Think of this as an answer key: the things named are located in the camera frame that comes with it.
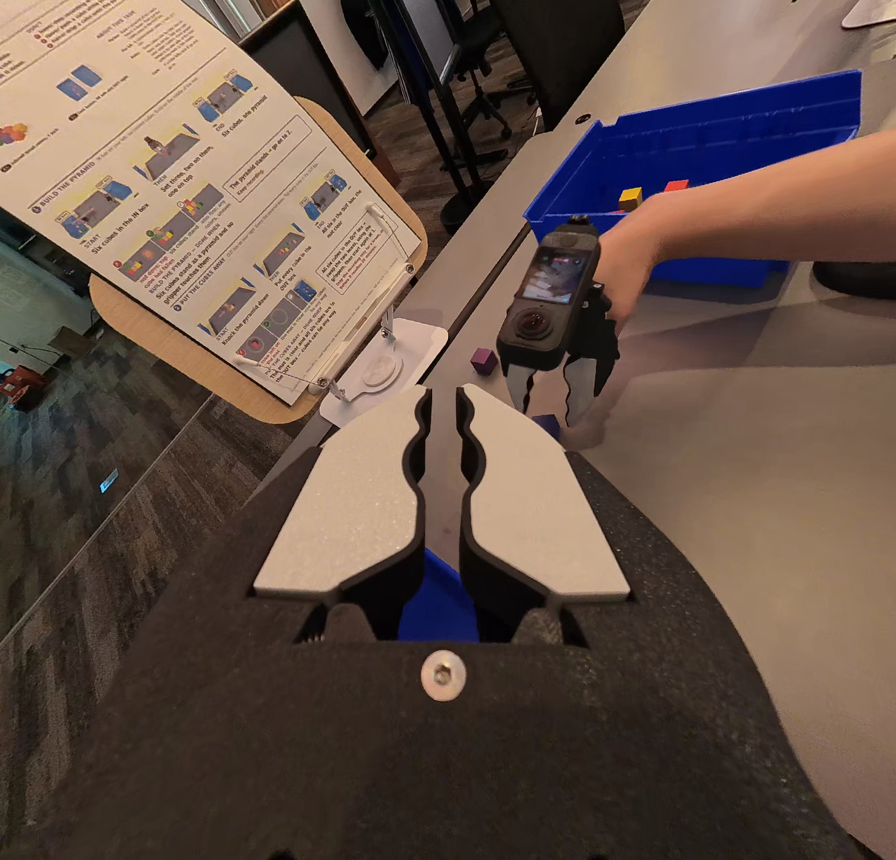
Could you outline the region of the person's right forearm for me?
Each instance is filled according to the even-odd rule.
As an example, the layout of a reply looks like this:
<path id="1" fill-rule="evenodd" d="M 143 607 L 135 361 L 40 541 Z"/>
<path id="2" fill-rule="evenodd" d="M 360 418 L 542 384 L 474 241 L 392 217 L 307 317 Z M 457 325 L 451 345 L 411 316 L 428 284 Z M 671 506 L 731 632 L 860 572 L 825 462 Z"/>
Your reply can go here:
<path id="1" fill-rule="evenodd" d="M 895 132 L 669 194 L 651 234 L 657 261 L 892 262 Z"/>

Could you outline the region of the red floor machine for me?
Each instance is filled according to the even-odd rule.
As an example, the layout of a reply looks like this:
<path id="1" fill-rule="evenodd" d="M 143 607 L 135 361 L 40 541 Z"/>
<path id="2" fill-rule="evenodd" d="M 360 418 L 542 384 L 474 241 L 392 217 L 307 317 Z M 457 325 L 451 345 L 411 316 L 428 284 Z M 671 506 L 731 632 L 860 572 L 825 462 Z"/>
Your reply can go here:
<path id="1" fill-rule="evenodd" d="M 26 365 L 7 368 L 1 373 L 2 403 L 27 409 L 42 399 L 48 385 L 48 378 Z"/>

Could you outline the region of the printed instruction sheet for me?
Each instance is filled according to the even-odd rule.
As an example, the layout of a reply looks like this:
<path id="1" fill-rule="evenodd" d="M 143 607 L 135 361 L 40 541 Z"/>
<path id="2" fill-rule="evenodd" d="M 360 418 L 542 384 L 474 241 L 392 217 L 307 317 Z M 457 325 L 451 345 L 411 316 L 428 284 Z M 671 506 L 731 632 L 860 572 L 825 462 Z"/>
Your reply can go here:
<path id="1" fill-rule="evenodd" d="M 2 0 L 2 208 L 257 385 L 385 392 L 425 235 L 353 140 L 181 0 Z"/>

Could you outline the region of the black floor lamp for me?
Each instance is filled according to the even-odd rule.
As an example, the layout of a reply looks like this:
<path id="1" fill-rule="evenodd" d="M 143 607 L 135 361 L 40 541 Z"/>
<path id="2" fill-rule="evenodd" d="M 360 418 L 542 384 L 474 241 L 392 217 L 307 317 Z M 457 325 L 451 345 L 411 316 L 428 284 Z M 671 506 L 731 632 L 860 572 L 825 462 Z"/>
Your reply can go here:
<path id="1" fill-rule="evenodd" d="M 401 0 L 366 1 L 384 34 L 412 102 L 423 117 L 444 169 L 454 184 L 454 195 L 442 206 L 439 214 L 442 227 L 450 237 L 453 237 L 475 210 L 476 205 L 485 197 L 490 183 L 485 182 L 477 171 L 468 135 L 464 130 L 455 128 L 456 105 L 444 104 L 444 85 L 433 73 L 431 60 L 423 48 L 419 33 L 413 26 L 404 3 Z M 437 122 L 431 93 L 434 93 L 459 145 L 470 181 L 465 180 L 462 167 L 455 160 L 454 152 L 449 148 L 449 143 Z"/>

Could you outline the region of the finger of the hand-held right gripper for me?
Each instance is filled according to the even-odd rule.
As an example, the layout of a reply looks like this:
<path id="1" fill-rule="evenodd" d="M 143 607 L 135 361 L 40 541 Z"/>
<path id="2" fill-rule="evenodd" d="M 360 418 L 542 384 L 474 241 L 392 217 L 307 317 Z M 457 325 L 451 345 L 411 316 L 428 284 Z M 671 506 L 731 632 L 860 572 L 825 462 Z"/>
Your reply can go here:
<path id="1" fill-rule="evenodd" d="M 568 356 L 564 365 L 566 427 L 576 427 L 595 399 L 597 361 L 588 357 Z"/>
<path id="2" fill-rule="evenodd" d="M 505 382 L 511 405 L 523 415 L 528 414 L 531 391 L 537 369 L 529 366 L 509 364 L 505 371 Z"/>

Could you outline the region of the black rounded pad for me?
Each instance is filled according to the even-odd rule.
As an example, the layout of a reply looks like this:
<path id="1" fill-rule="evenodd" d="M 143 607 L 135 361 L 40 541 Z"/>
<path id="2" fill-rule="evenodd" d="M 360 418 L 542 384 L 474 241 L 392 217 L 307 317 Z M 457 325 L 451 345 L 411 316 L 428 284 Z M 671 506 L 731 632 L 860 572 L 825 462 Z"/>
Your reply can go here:
<path id="1" fill-rule="evenodd" d="M 895 300 L 895 262 L 816 261 L 812 274 L 828 290 L 886 301 Z"/>

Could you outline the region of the grey panel on wheeled stand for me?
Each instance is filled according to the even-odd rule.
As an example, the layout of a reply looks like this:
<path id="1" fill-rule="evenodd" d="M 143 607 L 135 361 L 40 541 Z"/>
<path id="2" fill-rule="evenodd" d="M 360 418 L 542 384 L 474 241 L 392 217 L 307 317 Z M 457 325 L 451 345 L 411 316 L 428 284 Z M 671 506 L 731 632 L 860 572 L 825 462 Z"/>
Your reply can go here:
<path id="1" fill-rule="evenodd" d="M 444 0 L 401 0 L 406 6 L 407 13 L 413 26 L 416 28 L 420 36 L 423 48 L 431 60 L 433 73 L 439 77 L 444 85 L 444 104 L 455 104 L 457 112 L 454 114 L 455 128 L 464 130 L 469 137 L 468 129 L 462 123 L 461 110 L 459 109 L 454 93 L 451 88 L 451 82 L 454 77 L 454 67 L 460 54 L 460 48 L 455 42 L 454 27 L 450 25 L 447 7 Z M 436 100 L 434 93 L 431 93 L 432 103 L 434 106 L 436 121 L 442 128 L 442 132 L 449 143 L 449 148 L 454 152 L 454 158 L 462 167 L 462 174 L 466 181 L 470 181 L 470 177 L 466 171 L 466 167 L 462 161 L 462 153 L 459 145 L 456 143 L 454 136 L 448 126 L 448 122 L 442 113 L 442 108 Z M 476 163 L 476 154 L 472 144 L 474 160 Z"/>

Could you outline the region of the black office chair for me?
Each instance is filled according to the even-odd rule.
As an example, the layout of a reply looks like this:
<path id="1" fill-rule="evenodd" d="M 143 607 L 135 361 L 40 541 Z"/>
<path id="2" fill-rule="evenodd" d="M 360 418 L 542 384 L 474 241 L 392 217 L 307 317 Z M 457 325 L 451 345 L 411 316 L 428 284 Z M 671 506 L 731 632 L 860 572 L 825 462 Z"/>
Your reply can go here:
<path id="1" fill-rule="evenodd" d="M 545 130 L 558 127 L 625 34 L 618 0 L 489 0 L 532 81 Z"/>
<path id="2" fill-rule="evenodd" d="M 500 99 L 492 100 L 484 92 L 477 79 L 480 73 L 487 77 L 492 67 L 487 61 L 487 52 L 503 34 L 501 19 L 493 6 L 483 7 L 468 19 L 460 19 L 454 25 L 454 38 L 460 48 L 454 67 L 456 79 L 463 82 L 470 78 L 474 88 L 474 98 L 462 112 L 462 122 L 468 129 L 477 117 L 494 119 L 501 125 L 501 137 L 508 140 L 512 129 L 498 112 Z"/>

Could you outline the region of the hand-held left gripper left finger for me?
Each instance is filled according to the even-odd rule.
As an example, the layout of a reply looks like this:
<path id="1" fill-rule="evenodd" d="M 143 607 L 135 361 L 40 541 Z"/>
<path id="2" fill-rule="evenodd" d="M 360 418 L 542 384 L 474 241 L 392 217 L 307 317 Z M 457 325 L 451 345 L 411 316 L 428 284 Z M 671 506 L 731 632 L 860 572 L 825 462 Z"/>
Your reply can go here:
<path id="1" fill-rule="evenodd" d="M 338 600 L 423 548 L 432 391 L 420 384 L 320 448 L 252 584 L 261 597 Z"/>

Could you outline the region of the blue plastic bin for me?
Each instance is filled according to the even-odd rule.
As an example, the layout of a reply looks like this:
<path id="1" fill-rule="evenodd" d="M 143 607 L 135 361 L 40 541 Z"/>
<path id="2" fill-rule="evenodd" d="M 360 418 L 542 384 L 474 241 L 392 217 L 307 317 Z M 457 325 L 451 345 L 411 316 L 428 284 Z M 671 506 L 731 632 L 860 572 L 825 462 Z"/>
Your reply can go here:
<path id="1" fill-rule="evenodd" d="M 861 121 L 861 70 L 844 70 L 594 122 L 525 211 L 539 241 L 585 215 L 602 237 L 624 216 L 622 191 L 644 202 L 670 180 L 720 182 L 852 140 Z"/>
<path id="2" fill-rule="evenodd" d="M 429 548 L 419 590 L 402 610 L 398 642 L 479 642 L 476 608 L 458 571 Z"/>

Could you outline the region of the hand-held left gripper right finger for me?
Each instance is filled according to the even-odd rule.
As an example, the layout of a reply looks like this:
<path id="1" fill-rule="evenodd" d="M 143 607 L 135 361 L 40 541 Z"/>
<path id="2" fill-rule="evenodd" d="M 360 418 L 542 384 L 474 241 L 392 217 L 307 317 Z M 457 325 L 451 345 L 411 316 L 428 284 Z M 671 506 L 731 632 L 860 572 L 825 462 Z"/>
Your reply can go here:
<path id="1" fill-rule="evenodd" d="M 459 562 L 478 605 L 625 601 L 631 588 L 554 437 L 475 384 L 456 390 Z"/>

